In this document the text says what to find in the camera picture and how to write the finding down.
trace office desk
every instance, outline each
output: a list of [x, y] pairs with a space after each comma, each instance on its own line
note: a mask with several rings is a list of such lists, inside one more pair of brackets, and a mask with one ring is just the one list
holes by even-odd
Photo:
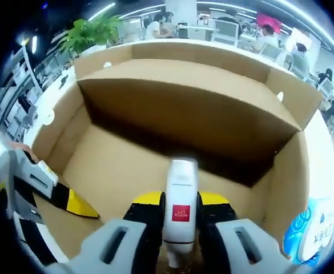
[[[279, 66], [278, 64], [256, 55], [248, 51], [237, 49], [236, 47], [229, 46], [223, 43], [211, 43], [206, 41], [194, 41], [185, 39], [165, 39], [158, 41], [138, 41], [136, 43], [194, 43], [199, 45], [206, 45], [210, 47], [216, 47], [217, 49], [225, 49], [228, 51], [234, 51], [239, 54], [254, 58], [260, 62], [275, 67], [279, 70], [289, 73], [287, 70]], [[65, 72], [69, 77], [64, 87], [59, 89], [60, 82], [56, 80], [38, 99], [38, 108], [47, 109], [53, 108], [60, 98], [65, 94], [66, 90], [75, 83], [74, 68], [70, 68]], [[35, 137], [39, 133], [41, 124], [36, 124], [25, 133], [24, 143], [32, 146]], [[332, 139], [329, 134], [327, 125], [325, 124], [321, 113], [317, 110], [304, 130], [305, 139], [307, 141], [307, 153], [309, 158], [309, 200], [319, 201], [318, 204], [323, 201], [331, 215], [334, 215], [334, 149]]]
[[314, 80], [316, 83], [319, 82], [319, 77], [317, 74], [309, 73], [310, 79]]
[[[208, 26], [185, 26], [185, 25], [178, 25], [181, 30], [196, 30], [196, 31], [205, 31], [205, 41], [211, 41], [211, 35], [214, 32], [213, 27]], [[239, 43], [254, 43], [257, 41], [256, 37], [243, 33], [240, 36]]]

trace cardboard box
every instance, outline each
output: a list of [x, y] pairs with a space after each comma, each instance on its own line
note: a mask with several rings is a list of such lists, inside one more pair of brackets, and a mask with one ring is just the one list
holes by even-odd
[[[173, 156], [196, 158], [199, 190], [225, 196], [280, 245], [307, 209], [302, 130], [321, 95], [301, 80], [233, 51], [165, 41], [93, 53], [75, 72], [33, 150], [102, 222], [122, 217], [137, 196], [165, 190]], [[102, 225], [36, 199], [68, 257]]]

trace person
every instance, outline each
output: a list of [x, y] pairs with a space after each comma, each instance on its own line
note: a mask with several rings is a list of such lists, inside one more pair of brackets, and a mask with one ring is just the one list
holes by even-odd
[[306, 55], [307, 52], [307, 48], [304, 44], [302, 43], [296, 43], [296, 48], [294, 48], [291, 52], [292, 55], [295, 56], [299, 56], [304, 64], [303, 64], [303, 70], [306, 71], [307, 73], [309, 73], [309, 69], [310, 69], [310, 63], [309, 63], [309, 59]]
[[226, 13], [225, 16], [219, 17], [217, 19], [218, 20], [223, 20], [223, 21], [226, 21], [226, 22], [232, 22], [232, 23], [238, 24], [238, 38], [240, 38], [243, 31], [242, 31], [242, 27], [240, 26], [239, 22], [235, 19], [236, 14], [237, 14], [236, 10], [227, 9], [225, 11], [225, 13]]
[[161, 34], [164, 34], [164, 33], [169, 33], [169, 34], [172, 34], [172, 29], [173, 29], [173, 24], [172, 24], [172, 20], [173, 20], [173, 16], [174, 14], [170, 11], [166, 12], [166, 21], [163, 22], [161, 24]]
[[163, 23], [163, 21], [163, 14], [155, 14], [153, 22], [151, 22], [146, 28], [145, 40], [167, 38], [171, 36], [171, 33], [160, 34], [160, 24]]
[[277, 37], [274, 36], [275, 30], [270, 25], [262, 26], [262, 37], [259, 37], [257, 41], [253, 44], [253, 52], [258, 53], [264, 46], [264, 44], [270, 44], [275, 47], [279, 46], [279, 41]]
[[318, 75], [319, 77], [319, 81], [318, 84], [321, 84], [325, 78], [328, 78], [329, 81], [332, 81], [333, 79], [333, 71], [330, 68], [327, 68], [327, 70], [325, 71], [325, 73], [319, 73]]
[[323, 119], [326, 123], [328, 123], [329, 119], [333, 116], [334, 117], [334, 100], [331, 101], [331, 107], [322, 113]]

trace ceiling light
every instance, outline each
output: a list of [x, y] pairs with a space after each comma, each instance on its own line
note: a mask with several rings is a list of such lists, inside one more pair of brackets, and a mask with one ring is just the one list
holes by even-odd
[[161, 4], [161, 5], [151, 6], [151, 7], [145, 7], [145, 8], [140, 9], [140, 10], [135, 10], [135, 11], [132, 11], [132, 12], [130, 12], [130, 13], [121, 15], [121, 16], [120, 16], [120, 19], [125, 18], [125, 17], [130, 16], [130, 15], [133, 15], [133, 14], [135, 14], [135, 13], [140, 13], [140, 12], [145, 11], [145, 10], [155, 9], [155, 8], [157, 8], [157, 7], [164, 7], [165, 5], [166, 5], [166, 4]]
[[284, 23], [281, 23], [281, 26], [285, 27], [285, 28], [288, 29], [288, 30], [292, 30], [292, 27], [289, 27], [289, 26], [287, 26], [287, 25], [284, 24]]
[[149, 11], [148, 13], [143, 13], [142, 15], [140, 16], [145, 16], [145, 15], [148, 15], [148, 14], [153, 14], [153, 13], [159, 13], [161, 12], [162, 10], [153, 10], [153, 11]]
[[334, 46], [334, 40], [333, 38], [308, 14], [300, 10], [298, 7], [294, 6], [291, 3], [286, 2], [285, 0], [276, 0], [277, 2], [281, 3], [282, 5], [285, 5], [289, 9], [293, 10], [297, 14], [301, 15], [303, 18], [305, 18], [310, 24], [312, 24], [314, 27], [316, 27]]
[[250, 15], [247, 15], [247, 14], [245, 14], [245, 13], [237, 13], [237, 14], [240, 15], [240, 16], [247, 17], [247, 18], [257, 19], [257, 18], [255, 18], [254, 16], [250, 16]]
[[213, 8], [213, 7], [210, 7], [210, 10], [223, 11], [223, 12], [226, 11], [226, 10], [223, 10], [223, 9], [215, 9], [215, 8]]
[[222, 3], [216, 3], [216, 2], [205, 2], [205, 1], [197, 1], [197, 4], [207, 4], [207, 5], [217, 5], [217, 6], [224, 6], [224, 7], [232, 7], [234, 9], [239, 9], [239, 10], [245, 10], [250, 13], [257, 13], [255, 10], [250, 10], [246, 9], [245, 7], [239, 7], [235, 5], [230, 5], [230, 4], [222, 4]]
[[37, 48], [37, 36], [33, 36], [32, 38], [32, 53], [36, 52]]
[[21, 46], [25, 46], [28, 42], [29, 42], [30, 38], [26, 38], [26, 39], [23, 39], [23, 40], [20, 40], [20, 45]]
[[51, 40], [51, 43], [56, 42], [57, 40], [60, 40], [60, 38], [64, 37], [67, 34], [67, 31], [63, 31], [62, 33], [58, 34]]
[[94, 14], [92, 17], [90, 17], [88, 19], [88, 21], [92, 21], [94, 18], [96, 18], [98, 15], [100, 15], [101, 13], [104, 13], [106, 10], [109, 10], [110, 8], [112, 8], [113, 6], [115, 6], [115, 3], [111, 3], [109, 5], [107, 5], [106, 7], [104, 7], [103, 9], [101, 9], [99, 12], [97, 12], [96, 14]]

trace potted plant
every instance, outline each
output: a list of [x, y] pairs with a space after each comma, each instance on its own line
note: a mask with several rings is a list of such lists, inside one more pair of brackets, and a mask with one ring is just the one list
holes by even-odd
[[107, 17], [100, 14], [92, 21], [76, 20], [74, 27], [58, 42], [60, 51], [69, 51], [79, 56], [95, 45], [113, 44], [118, 40], [117, 26], [121, 20], [117, 16]]
[[58, 45], [61, 45], [60, 51], [69, 51], [79, 55], [82, 51], [92, 46], [92, 28], [87, 22], [83, 19], [74, 21], [74, 27], [67, 30], [66, 35], [58, 42]]

